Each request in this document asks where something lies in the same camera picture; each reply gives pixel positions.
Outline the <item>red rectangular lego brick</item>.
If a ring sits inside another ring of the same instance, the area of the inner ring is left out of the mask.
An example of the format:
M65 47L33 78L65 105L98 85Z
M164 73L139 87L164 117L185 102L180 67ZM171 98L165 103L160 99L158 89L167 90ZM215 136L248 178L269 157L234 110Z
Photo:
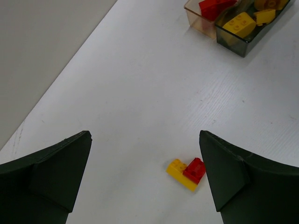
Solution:
M204 0L199 3L201 16L214 21L222 11L236 4L236 0Z

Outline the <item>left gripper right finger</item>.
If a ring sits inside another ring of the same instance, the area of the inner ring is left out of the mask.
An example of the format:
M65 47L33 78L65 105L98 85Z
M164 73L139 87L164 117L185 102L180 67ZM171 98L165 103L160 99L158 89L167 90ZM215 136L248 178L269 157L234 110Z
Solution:
M299 169L237 147L209 131L199 146L225 224L297 224Z

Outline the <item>yellow striped lego brick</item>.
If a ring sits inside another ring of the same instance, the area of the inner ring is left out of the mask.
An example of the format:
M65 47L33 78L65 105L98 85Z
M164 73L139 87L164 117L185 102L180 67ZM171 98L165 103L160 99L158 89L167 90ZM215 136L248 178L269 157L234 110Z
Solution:
M266 9L282 10L289 0L254 0L254 7L258 11Z

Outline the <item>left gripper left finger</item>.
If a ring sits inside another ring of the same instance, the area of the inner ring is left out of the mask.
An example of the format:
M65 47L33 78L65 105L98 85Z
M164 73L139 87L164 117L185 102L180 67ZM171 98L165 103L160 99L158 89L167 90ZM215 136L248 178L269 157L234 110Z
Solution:
M89 131L0 166L2 224L64 224L92 145Z

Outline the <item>red lego brick cluster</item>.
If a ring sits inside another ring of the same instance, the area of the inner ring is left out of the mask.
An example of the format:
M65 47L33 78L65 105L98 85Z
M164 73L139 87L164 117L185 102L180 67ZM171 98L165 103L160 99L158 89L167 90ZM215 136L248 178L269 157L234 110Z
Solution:
M205 173L205 164L200 158L194 158L183 171L183 175L195 184L199 184Z

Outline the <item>yellow curved lego brick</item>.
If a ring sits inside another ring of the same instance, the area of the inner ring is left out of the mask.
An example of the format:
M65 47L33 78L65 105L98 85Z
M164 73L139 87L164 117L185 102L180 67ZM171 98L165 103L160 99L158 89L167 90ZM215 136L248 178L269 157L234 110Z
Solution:
M224 41L231 46L238 42L238 39L232 34L240 38L245 38L255 27L256 22L246 12L242 12L222 27L224 31L221 32L221 36Z

